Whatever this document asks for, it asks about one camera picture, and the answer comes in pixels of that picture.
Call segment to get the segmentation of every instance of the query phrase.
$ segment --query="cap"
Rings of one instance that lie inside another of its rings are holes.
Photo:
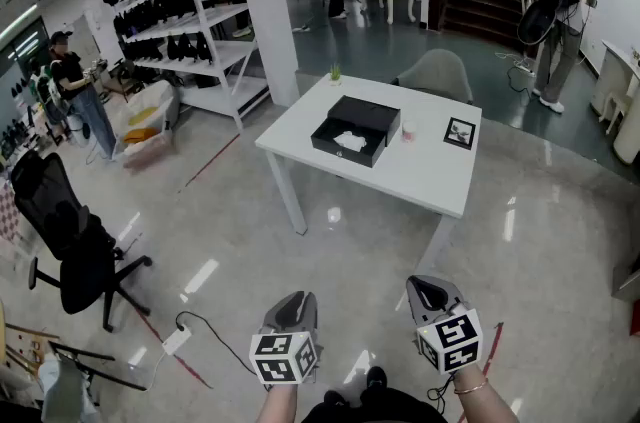
[[[67,37],[69,37],[70,35],[71,32],[54,32],[51,36],[51,39],[49,39],[49,42],[51,43],[51,46],[53,46],[54,44],[62,44],[60,41],[63,38],[66,41]]]

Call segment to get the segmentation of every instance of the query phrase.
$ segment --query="polished floor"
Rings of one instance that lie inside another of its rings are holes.
[[[584,64],[577,65],[564,87],[560,101],[562,116],[554,114],[525,92],[509,88],[507,71],[513,57],[498,58],[496,53],[511,53],[503,46],[470,36],[444,31],[421,30],[407,17],[407,0],[394,0],[394,23],[386,22],[386,9],[377,0],[368,0],[365,14],[357,0],[345,0],[350,11],[342,21],[327,18],[323,0],[287,0],[291,25],[308,23],[309,32],[294,34],[300,70],[324,75],[338,62],[344,74],[389,82],[412,66],[427,50],[444,48],[455,52],[465,63],[475,105],[483,117],[526,131],[553,144],[566,147],[606,168],[640,184],[640,164],[627,167],[613,153],[614,134],[604,132],[608,122],[599,123],[589,101],[596,79]],[[414,15],[420,16],[419,3]],[[533,88],[534,79],[512,69],[512,86],[517,90]]]
[[[189,110],[175,132],[175,154],[137,174],[95,152],[86,165],[89,148],[61,145],[80,201],[130,247],[126,261],[153,258],[129,286],[152,314],[147,325],[116,295],[116,330],[107,334],[101,301],[67,315],[55,289],[27,289],[23,268],[0,277],[7,319],[138,363],[148,378],[180,311],[206,317],[246,360],[264,312],[294,290],[311,290],[325,348],[317,383],[300,387],[298,421],[330,387],[355,400],[373,364],[386,369],[391,386],[426,400],[445,379],[412,343],[404,285],[436,216],[295,164],[309,226],[297,235],[253,144],[280,112],[263,104],[236,137],[231,119]],[[342,218],[331,223],[327,212],[336,207]],[[629,232],[623,205],[479,148],[465,215],[435,267],[478,309],[485,355],[504,323],[489,378],[521,421],[626,423],[638,410],[640,341],[629,337],[631,307],[610,297],[612,268],[631,253]],[[58,274],[47,252],[40,261]],[[255,420],[265,397],[255,377],[203,322],[182,318],[194,335],[177,356],[192,372],[165,357],[149,392],[99,385],[104,421]],[[445,416],[454,423],[461,407],[452,392],[447,400]]]

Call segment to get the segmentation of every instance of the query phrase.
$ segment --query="ceiling light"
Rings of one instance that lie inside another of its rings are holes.
[[[39,42],[40,41],[38,39],[34,39],[32,42],[27,44],[27,47],[24,50],[22,50],[21,53],[18,53],[18,57],[24,57],[25,55],[31,53],[33,50],[35,50],[38,47]]]
[[[31,7],[29,7],[26,11],[24,11],[20,16],[18,16],[16,18],[16,20],[11,23],[11,25],[9,25],[7,28],[5,28],[1,33],[0,33],[0,41],[2,41],[2,39],[4,39],[4,36],[6,36],[9,32],[11,32],[11,30],[13,30],[16,26],[18,26],[18,24],[24,19],[26,18],[29,14],[31,14],[33,11],[35,11],[38,8],[38,4],[34,3]]]
[[[16,51],[20,51],[25,44],[27,44],[29,41],[31,41],[31,39],[33,39],[37,35],[38,35],[38,31],[36,30],[33,34],[31,34],[24,41],[22,41],[22,44],[16,48]]]

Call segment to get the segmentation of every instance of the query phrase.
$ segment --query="small cup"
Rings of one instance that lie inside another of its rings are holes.
[[[414,121],[404,121],[402,123],[402,140],[413,142],[416,138],[416,123]]]

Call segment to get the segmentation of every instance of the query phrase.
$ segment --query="small plant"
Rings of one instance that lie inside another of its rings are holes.
[[[331,74],[331,80],[334,82],[340,79],[340,65],[338,63],[332,64],[331,69],[329,71]]]

